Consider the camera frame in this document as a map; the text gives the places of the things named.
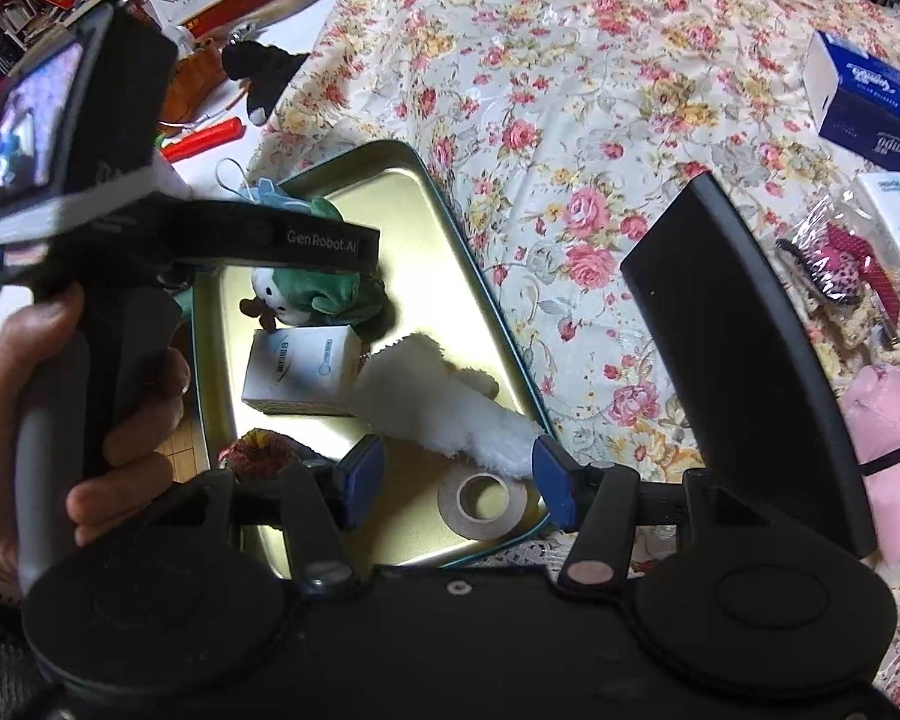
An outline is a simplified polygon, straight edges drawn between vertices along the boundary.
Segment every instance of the small cardboard box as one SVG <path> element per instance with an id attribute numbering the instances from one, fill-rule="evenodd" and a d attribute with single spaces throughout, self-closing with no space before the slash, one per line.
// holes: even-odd
<path id="1" fill-rule="evenodd" d="M 827 32 L 815 32 L 803 85 L 817 132 L 900 172 L 900 71 Z"/>
<path id="2" fill-rule="evenodd" d="M 356 378 L 360 352 L 347 325 L 257 330 L 242 400 L 263 413 L 346 415 L 337 395 Z"/>

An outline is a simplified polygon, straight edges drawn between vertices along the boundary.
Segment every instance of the plush toy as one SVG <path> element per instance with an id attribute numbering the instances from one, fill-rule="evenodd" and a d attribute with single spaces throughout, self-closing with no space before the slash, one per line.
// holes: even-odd
<path id="1" fill-rule="evenodd" d="M 217 456 L 221 469 L 233 471 L 238 482 L 269 482 L 291 463 L 301 463 L 317 453 L 271 430 L 253 428 Z"/>
<path id="2" fill-rule="evenodd" d="M 499 389 L 492 376 L 454 367 L 436 341 L 414 333 L 370 355 L 338 402 L 381 436 L 447 457 L 461 452 L 501 476 L 529 479 L 542 431 L 495 403 Z"/>
<path id="3" fill-rule="evenodd" d="M 343 220 L 333 203 L 322 197 L 310 203 L 310 213 Z M 256 298 L 241 300 L 240 311 L 259 317 L 269 333 L 278 320 L 288 325 L 361 324 L 379 314 L 386 300 L 384 284 L 376 276 L 258 268 L 250 283 Z"/>
<path id="4" fill-rule="evenodd" d="M 264 125 L 290 79 L 308 56 L 307 53 L 290 55 L 276 46 L 263 46 L 253 41 L 228 43 L 223 47 L 221 61 L 228 79 L 250 79 L 247 89 L 250 122 L 257 127 Z"/>

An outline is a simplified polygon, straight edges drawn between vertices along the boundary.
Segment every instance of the black plush toy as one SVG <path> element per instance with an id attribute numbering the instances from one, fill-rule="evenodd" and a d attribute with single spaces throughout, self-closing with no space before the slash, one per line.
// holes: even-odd
<path id="1" fill-rule="evenodd" d="M 307 53 L 290 55 L 276 46 L 253 41 L 228 43 L 223 47 L 221 60 L 228 79 L 250 79 L 247 89 L 250 122 L 261 127 L 269 119 L 276 101 L 308 56 Z"/>

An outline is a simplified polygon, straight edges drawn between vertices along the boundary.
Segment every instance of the human hand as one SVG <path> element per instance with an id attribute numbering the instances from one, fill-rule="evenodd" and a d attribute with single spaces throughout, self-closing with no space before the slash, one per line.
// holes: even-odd
<path id="1" fill-rule="evenodd" d="M 20 394 L 34 369 L 63 350 L 82 311 L 83 290 L 73 284 L 54 300 L 21 309 L 0 333 L 0 579 L 12 584 L 17 581 L 13 464 Z M 173 466 L 154 450 L 183 417 L 181 396 L 189 385 L 187 362 L 168 349 L 143 404 L 103 442 L 103 456 L 112 469 L 80 483 L 67 496 L 78 545 L 136 514 L 170 486 Z"/>

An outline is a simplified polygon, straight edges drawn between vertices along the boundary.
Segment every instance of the pink cloth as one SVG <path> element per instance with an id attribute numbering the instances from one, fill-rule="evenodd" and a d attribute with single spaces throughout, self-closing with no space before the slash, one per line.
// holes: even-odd
<path id="1" fill-rule="evenodd" d="M 861 370 L 840 398 L 860 464 L 900 447 L 900 370 Z M 900 560 L 900 463 L 864 478 L 884 560 Z"/>

